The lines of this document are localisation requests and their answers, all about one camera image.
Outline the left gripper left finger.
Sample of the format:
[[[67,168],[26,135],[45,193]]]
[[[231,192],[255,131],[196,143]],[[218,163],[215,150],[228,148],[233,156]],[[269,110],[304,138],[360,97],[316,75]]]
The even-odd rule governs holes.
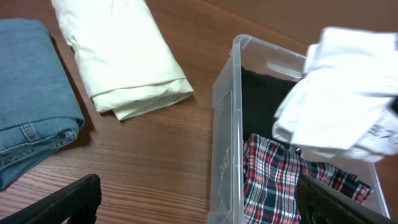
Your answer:
[[[1,224],[94,224],[101,199],[99,175],[88,174],[1,219]]]

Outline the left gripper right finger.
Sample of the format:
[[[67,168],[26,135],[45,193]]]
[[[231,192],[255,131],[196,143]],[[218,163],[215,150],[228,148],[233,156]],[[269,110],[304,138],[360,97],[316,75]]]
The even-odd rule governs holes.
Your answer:
[[[307,174],[298,178],[295,201],[300,224],[397,224]]]

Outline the red blue plaid shirt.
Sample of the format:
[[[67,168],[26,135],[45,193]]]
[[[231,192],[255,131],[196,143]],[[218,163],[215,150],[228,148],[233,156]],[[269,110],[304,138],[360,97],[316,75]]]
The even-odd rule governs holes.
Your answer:
[[[306,161],[282,144],[252,134],[243,146],[244,222],[298,223],[295,187],[308,174],[363,204],[373,188],[357,175],[327,162]]]

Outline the white printed t-shirt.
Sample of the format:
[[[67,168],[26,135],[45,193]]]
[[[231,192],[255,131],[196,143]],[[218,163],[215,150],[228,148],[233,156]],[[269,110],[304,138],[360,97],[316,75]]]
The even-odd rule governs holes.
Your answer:
[[[325,158],[397,154],[397,34],[326,27],[275,112],[275,139]]]

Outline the black garment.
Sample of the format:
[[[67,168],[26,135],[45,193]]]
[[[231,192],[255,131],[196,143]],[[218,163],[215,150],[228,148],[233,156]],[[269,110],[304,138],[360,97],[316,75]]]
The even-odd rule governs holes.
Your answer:
[[[241,68],[243,139],[258,134],[273,140],[274,115],[295,82]]]

